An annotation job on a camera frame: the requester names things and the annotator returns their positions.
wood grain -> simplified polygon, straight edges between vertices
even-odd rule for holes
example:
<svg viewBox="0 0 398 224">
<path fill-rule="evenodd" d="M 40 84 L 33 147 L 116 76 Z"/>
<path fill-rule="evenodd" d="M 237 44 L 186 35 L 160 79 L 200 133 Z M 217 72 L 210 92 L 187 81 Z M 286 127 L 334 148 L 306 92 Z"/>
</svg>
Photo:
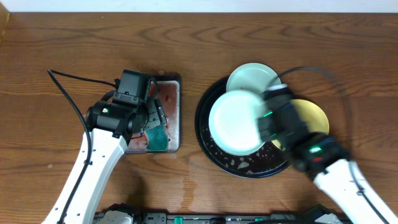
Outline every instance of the wood grain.
<svg viewBox="0 0 398 224">
<path fill-rule="evenodd" d="M 398 212 L 398 15 L 15 13 L 0 48 L 0 220 L 44 220 L 69 175 L 83 130 L 48 68 L 112 81 L 123 69 L 182 76 L 182 142 L 175 154 L 123 156 L 97 211 L 113 203 L 180 213 L 340 210 L 288 168 L 250 180 L 223 172 L 202 153 L 194 116 L 215 81 L 248 62 L 278 72 L 335 72 L 353 107 L 353 153 L 368 181 Z M 337 91 L 321 76 L 284 78 L 318 103 L 347 145 Z M 108 88 L 60 78 L 82 111 Z"/>
</svg>

white plate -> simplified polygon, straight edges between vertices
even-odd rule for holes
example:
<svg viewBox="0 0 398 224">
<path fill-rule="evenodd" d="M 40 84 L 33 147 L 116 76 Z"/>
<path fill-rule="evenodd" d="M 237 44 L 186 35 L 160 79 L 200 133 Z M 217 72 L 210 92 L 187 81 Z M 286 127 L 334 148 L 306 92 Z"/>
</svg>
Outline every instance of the white plate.
<svg viewBox="0 0 398 224">
<path fill-rule="evenodd" d="M 256 152 L 264 142 L 257 119 L 266 112 L 266 103 L 247 90 L 233 90 L 220 96 L 209 115 L 209 130 L 214 142 L 225 152 L 245 156 Z"/>
<path fill-rule="evenodd" d="M 268 83 L 277 77 L 273 69 L 260 63 L 244 64 L 231 74 L 226 84 L 226 91 L 249 90 L 255 94 L 260 94 L 267 90 Z M 278 78 L 274 85 L 280 84 Z"/>
</svg>

green sponge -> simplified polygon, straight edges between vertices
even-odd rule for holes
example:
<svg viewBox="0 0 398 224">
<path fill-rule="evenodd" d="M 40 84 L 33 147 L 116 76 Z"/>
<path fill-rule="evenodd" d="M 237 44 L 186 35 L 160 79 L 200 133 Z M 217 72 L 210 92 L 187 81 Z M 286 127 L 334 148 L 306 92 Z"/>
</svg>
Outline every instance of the green sponge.
<svg viewBox="0 0 398 224">
<path fill-rule="evenodd" d="M 169 138 L 164 131 L 164 125 L 156 128 L 146 130 L 148 137 L 147 151 L 150 152 L 165 152 L 169 147 Z"/>
</svg>

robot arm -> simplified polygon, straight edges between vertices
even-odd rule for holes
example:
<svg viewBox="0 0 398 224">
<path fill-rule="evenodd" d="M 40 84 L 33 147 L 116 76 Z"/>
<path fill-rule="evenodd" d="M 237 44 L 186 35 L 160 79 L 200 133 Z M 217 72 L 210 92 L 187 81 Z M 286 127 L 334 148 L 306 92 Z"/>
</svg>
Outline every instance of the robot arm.
<svg viewBox="0 0 398 224">
<path fill-rule="evenodd" d="M 359 192 L 350 166 L 365 194 Z M 328 166 L 326 172 L 319 173 L 313 181 L 314 184 L 332 198 L 353 223 L 398 223 L 398 218 L 372 189 L 356 162 L 340 159 Z"/>
<path fill-rule="evenodd" d="M 70 98 L 52 72 L 54 71 L 49 70 L 49 75 L 55 84 Z M 144 130 L 167 122 L 160 101 L 155 99 L 158 87 L 153 77 L 125 70 L 122 79 L 115 81 L 118 90 L 105 94 L 89 108 L 84 124 L 86 134 L 83 135 L 79 155 L 61 195 L 43 223 L 55 224 L 62 220 L 64 223 L 92 223 L 109 176 L 126 151 L 132 135 L 142 135 Z M 155 92 L 149 96 L 151 82 L 154 82 Z M 130 224 L 132 216 L 109 211 L 106 218 L 100 221 L 115 222 Z"/>
<path fill-rule="evenodd" d="M 65 217 L 65 223 L 78 224 L 91 223 L 93 221 L 95 210 L 100 202 L 109 176 L 116 163 L 127 149 L 124 138 L 120 137 L 117 139 L 112 137 L 113 133 L 111 131 L 95 128 L 90 135 L 93 143 L 91 163 L 70 203 L 67 216 Z M 54 224 L 59 221 L 72 188 L 83 168 L 86 154 L 87 139 L 84 134 L 79 155 L 68 177 L 67 183 L 63 187 L 61 195 L 43 223 Z"/>
<path fill-rule="evenodd" d="M 284 155 L 329 195 L 353 223 L 398 223 L 398 218 L 366 181 L 351 155 L 334 137 L 311 133 L 300 119 L 286 84 L 263 96 L 270 113 L 259 118 L 262 140 L 278 139 Z"/>
</svg>

white wall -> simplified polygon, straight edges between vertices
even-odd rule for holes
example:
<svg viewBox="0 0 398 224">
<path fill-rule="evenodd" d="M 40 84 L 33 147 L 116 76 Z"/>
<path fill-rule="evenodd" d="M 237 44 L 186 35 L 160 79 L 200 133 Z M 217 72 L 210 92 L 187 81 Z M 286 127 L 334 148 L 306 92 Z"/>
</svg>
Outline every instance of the white wall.
<svg viewBox="0 0 398 224">
<path fill-rule="evenodd" d="M 0 0 L 10 12 L 398 12 L 398 0 Z"/>
</svg>

